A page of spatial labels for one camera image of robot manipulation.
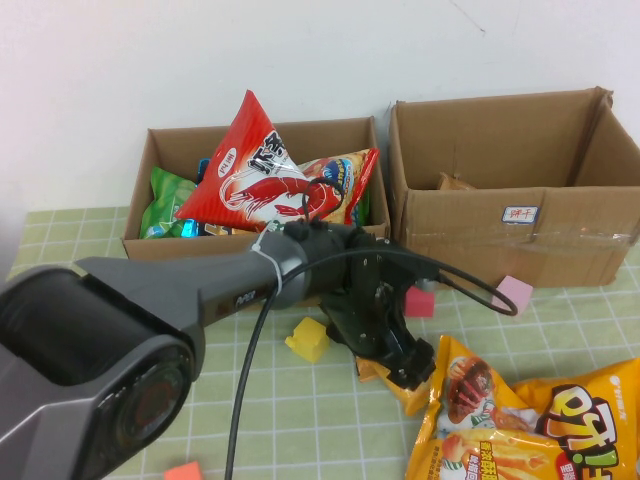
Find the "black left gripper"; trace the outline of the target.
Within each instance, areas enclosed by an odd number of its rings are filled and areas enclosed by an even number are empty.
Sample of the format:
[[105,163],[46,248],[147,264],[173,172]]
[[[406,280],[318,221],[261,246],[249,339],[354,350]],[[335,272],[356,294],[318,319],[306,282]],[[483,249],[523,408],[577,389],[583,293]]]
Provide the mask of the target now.
[[364,252],[346,260],[342,285],[321,296],[330,336],[365,359],[406,361],[381,364],[382,378],[401,393],[415,391],[435,370],[435,350],[406,326],[403,308],[416,280],[413,262],[389,240],[358,240],[355,247]]

